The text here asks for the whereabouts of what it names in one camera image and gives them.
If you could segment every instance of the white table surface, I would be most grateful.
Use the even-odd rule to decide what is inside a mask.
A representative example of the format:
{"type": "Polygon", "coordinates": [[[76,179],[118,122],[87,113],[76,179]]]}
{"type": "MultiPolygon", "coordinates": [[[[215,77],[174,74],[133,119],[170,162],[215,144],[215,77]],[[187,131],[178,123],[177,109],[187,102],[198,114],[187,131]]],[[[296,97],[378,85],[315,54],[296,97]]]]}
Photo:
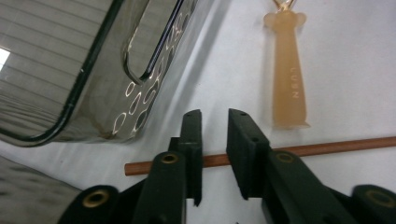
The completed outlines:
{"type": "MultiPolygon", "coordinates": [[[[134,142],[35,148],[1,142],[0,155],[81,189],[101,184],[124,190],[144,178],[125,176],[124,163],[149,161],[165,151],[170,137],[179,136],[183,114],[193,109],[203,113],[206,155],[225,152],[229,108],[249,113],[272,147],[394,136],[395,9],[393,0],[296,2],[293,10],[307,15],[297,38],[311,128],[272,127],[275,39],[262,17],[276,11],[273,2],[200,0],[194,17],[208,16],[181,80],[172,79],[182,57],[177,55],[134,142]]],[[[396,191],[396,147],[304,161],[325,185],[345,194],[359,184],[396,191]]],[[[264,223],[261,200],[242,199],[230,166],[205,169],[203,184],[201,205],[188,202],[188,223],[264,223]]]]}

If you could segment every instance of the wooden dowel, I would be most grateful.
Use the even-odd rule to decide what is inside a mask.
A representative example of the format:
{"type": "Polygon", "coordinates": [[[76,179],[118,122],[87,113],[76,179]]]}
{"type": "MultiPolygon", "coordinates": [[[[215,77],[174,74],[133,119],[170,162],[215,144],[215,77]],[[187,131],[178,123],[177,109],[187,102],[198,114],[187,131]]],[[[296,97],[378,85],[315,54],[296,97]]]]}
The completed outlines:
{"type": "MultiPolygon", "coordinates": [[[[299,147],[280,147],[274,148],[274,150],[285,150],[302,157],[382,147],[396,147],[396,136],[299,147]]],[[[230,161],[226,154],[204,156],[204,167],[216,167],[229,164],[230,161]]],[[[150,167],[151,161],[127,163],[124,166],[125,175],[145,175],[149,173],[150,167]]]]}

